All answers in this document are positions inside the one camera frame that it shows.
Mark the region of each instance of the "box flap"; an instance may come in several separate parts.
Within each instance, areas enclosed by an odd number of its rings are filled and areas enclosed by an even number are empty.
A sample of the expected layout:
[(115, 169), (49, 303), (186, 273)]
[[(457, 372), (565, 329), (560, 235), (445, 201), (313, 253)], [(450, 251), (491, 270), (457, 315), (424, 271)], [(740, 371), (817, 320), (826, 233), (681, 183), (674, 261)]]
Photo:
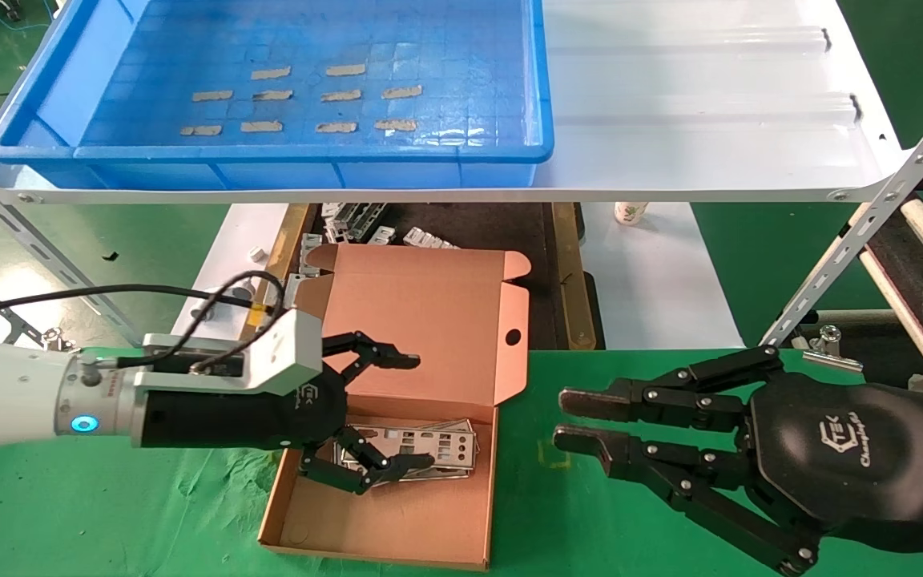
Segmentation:
[[(529, 293), (505, 284), (529, 272), (522, 253), (326, 244), (307, 261), (333, 270), (296, 297), (323, 318), (323, 335), (361, 331), (422, 359), (413, 370), (366, 370), (350, 394), (491, 406), (525, 388)], [(340, 370), (353, 359), (326, 361)]]

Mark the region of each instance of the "green cloth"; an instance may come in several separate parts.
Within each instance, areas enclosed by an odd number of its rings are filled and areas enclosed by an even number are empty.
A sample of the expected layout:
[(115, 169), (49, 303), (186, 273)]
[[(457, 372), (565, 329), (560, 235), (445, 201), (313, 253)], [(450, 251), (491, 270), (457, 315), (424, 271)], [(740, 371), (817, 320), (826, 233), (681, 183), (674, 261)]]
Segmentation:
[[(773, 573), (671, 511), (652, 493), (604, 478), (596, 460), (550, 446), (564, 386), (653, 377), (721, 351), (534, 352), (529, 386), (502, 407), (491, 571), (609, 576)], [(856, 376), (805, 364), (821, 380)], [(603, 424), (660, 441), (731, 448), (730, 435)], [(273, 554), (256, 531), (275, 465), (257, 450), (133, 450), (123, 438), (65, 438), (0, 448), (0, 577), (385, 577), (458, 575)], [(444, 504), (443, 514), (451, 514)], [(827, 539), (809, 576), (923, 574), (923, 555)]]

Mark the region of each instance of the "blue plastic tray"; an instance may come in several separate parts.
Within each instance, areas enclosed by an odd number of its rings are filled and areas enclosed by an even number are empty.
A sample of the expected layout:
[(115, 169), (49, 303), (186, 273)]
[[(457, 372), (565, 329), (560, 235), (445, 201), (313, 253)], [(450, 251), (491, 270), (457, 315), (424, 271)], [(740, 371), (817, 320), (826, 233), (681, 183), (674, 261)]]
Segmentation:
[(523, 187), (553, 147), (541, 0), (70, 0), (0, 120), (0, 161), (67, 188)]

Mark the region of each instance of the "cable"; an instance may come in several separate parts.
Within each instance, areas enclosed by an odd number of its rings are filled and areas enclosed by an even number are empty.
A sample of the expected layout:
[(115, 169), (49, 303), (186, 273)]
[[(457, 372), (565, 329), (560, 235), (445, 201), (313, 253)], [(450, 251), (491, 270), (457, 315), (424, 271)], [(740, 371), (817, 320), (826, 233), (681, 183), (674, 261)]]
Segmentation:
[[(48, 8), (48, 0), (43, 0), (43, 1), (45, 2), (45, 8), (47, 9), (47, 8)], [(52, 19), (52, 12), (51, 12), (51, 10), (48, 11), (48, 19)], [(10, 29), (10, 30), (13, 30), (14, 32), (22, 32), (22, 30), (29, 30), (29, 29), (32, 29), (32, 28), (48, 28), (47, 23), (32, 23), (32, 25), (20, 26), (19, 28), (14, 28), (13, 26), (8, 25), (8, 23), (7, 23), (6, 21), (4, 21), (4, 19), (2, 19), (2, 18), (0, 18), (0, 23), (1, 23), (1, 25), (6, 26), (6, 28), (8, 28), (8, 29)]]
[(233, 286), (238, 284), (238, 282), (252, 277), (259, 277), (276, 286), (276, 302), (278, 305), (275, 310), (271, 311), (268, 322), (266, 322), (264, 325), (261, 325), (259, 327), (259, 331), (256, 331), (256, 333), (254, 333), (250, 339), (238, 343), (230, 350), (212, 355), (212, 357), (205, 358), (204, 361), (195, 362), (194, 365), (191, 365), (191, 371), (193, 373), (204, 373), (205, 370), (209, 368), (209, 366), (215, 365), (217, 362), (226, 361), (226, 359), (234, 357), (235, 354), (239, 354), (245, 351), (263, 335), (266, 335), (268, 330), (272, 328), (272, 324), (275, 324), (277, 319), (282, 317), (283, 312), (285, 311), (283, 308), (283, 302), (286, 298), (286, 291), (283, 286), (283, 282), (281, 282), (279, 278), (264, 270), (244, 271), (241, 274), (234, 276), (227, 282), (224, 282), (223, 286), (220, 286), (220, 288), (218, 288), (215, 293), (209, 296), (208, 300), (205, 301), (205, 306), (202, 307), (201, 312), (198, 314), (198, 317), (195, 317), (194, 321), (191, 322), (191, 325), (187, 327), (187, 332), (184, 332), (183, 336), (180, 337), (172, 347), (169, 347), (161, 353), (151, 355), (150, 357), (119, 357), (116, 359), (117, 369), (126, 369), (129, 368), (129, 366), (154, 365), (156, 362), (165, 361), (165, 359), (173, 357), (173, 355), (177, 354), (177, 352), (186, 346), (187, 341), (191, 340), (191, 336), (193, 336), (194, 332), (197, 331), (198, 326), (201, 325), (202, 322), (205, 322), (205, 318), (208, 317), (208, 311), (212, 309), (212, 307), (215, 307), (217, 302), (220, 302), (220, 298), (223, 296), (223, 293), (227, 292), (230, 288), (233, 288)]
[[(106, 284), (104, 286), (87, 286), (87, 288), (70, 288), (69, 291), (58, 291), (56, 293), (44, 293), (44, 295), (33, 295), (30, 297), (21, 297), (0, 301), (0, 310), (18, 307), (21, 305), (30, 305), (33, 303), (44, 303), (46, 301), (57, 301), (61, 299), (73, 299), (78, 297), (90, 297), (93, 295), (107, 295), (108, 293), (162, 293), (162, 295), (176, 295), (179, 297), (194, 297), (195, 299), (212, 299), (213, 293), (205, 291), (195, 291), (193, 288), (183, 288), (183, 286), (170, 286), (168, 284)], [(238, 299), (228, 295), (220, 295), (216, 298), (220, 303), (234, 305), (238, 307), (251, 308), (254, 306), (252, 301)]]

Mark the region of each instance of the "cardboard box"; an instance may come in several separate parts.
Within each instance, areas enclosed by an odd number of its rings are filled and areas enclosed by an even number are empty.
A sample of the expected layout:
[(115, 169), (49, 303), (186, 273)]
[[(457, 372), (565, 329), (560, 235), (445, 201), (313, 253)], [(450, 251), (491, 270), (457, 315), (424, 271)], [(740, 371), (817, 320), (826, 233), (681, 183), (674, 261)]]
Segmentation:
[[(413, 370), (367, 369), (348, 387), (349, 422), (422, 425), (469, 419), (479, 439), (469, 478), (399, 482), (362, 496), (298, 478), (287, 450), (259, 541), (282, 554), (484, 571), (490, 565), (498, 405), (525, 388), (529, 293), (519, 252), (327, 244), (296, 305), (323, 334), (361, 331), (418, 354)], [(343, 369), (353, 355), (327, 357)]]

